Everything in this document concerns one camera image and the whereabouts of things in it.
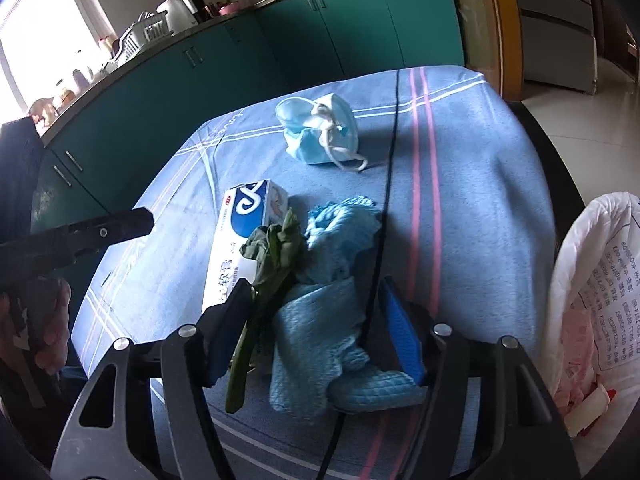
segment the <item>silver bolt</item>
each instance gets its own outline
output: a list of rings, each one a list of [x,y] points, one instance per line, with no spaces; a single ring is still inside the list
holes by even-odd
[[[451,332],[453,332],[453,330],[446,323],[438,323],[436,326],[433,327],[433,333],[441,337],[446,337],[448,335],[451,335]]]
[[[193,334],[196,333],[196,327],[193,325],[182,325],[179,329],[178,329],[178,335],[180,337],[191,337]]]
[[[121,337],[113,342],[113,347],[116,350],[124,350],[127,346],[129,346],[129,340],[126,337]]]
[[[502,343],[502,346],[504,346],[505,348],[510,348],[512,350],[514,348],[517,348],[519,345],[518,340],[512,335],[506,335],[502,339],[500,339],[500,341]]]

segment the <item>tile floor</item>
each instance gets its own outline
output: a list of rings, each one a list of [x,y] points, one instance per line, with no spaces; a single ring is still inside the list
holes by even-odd
[[[551,138],[585,203],[640,196],[640,89],[600,59],[596,95],[526,84],[524,104]]]

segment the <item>crumpled face mask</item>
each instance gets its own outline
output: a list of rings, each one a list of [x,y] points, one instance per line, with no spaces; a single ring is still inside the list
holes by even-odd
[[[278,103],[276,116],[284,126],[287,153],[305,164],[332,162],[345,171],[362,171],[367,159],[358,153],[358,128],[351,107],[336,94],[316,101],[289,97]],[[360,160],[356,168],[342,164]]]

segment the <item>mask ear loop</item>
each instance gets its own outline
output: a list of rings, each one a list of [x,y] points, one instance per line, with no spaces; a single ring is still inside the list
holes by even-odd
[[[334,163],[338,168],[343,171],[353,171],[354,173],[359,173],[364,170],[368,165],[369,161],[365,156],[360,155],[359,153],[353,153],[351,150],[347,148],[342,148],[341,146],[332,146],[332,142],[334,140],[334,131],[337,129],[337,124],[335,123],[334,114],[329,110],[329,108],[321,103],[315,103],[313,109],[311,110],[313,115],[316,115],[325,120],[325,126],[320,128],[320,136],[318,137],[318,143],[320,146],[324,148],[329,160]],[[349,166],[345,166],[339,160],[335,158],[334,152],[343,153],[348,158],[354,158],[355,160],[361,160],[362,163],[357,168],[351,168]]]

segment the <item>white dish rack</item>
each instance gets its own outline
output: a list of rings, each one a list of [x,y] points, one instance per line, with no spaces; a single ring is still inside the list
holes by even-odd
[[[139,54],[149,44],[171,35],[166,23],[166,10],[157,14],[143,12],[137,23],[131,25],[122,35],[120,50],[115,57],[118,66]]]

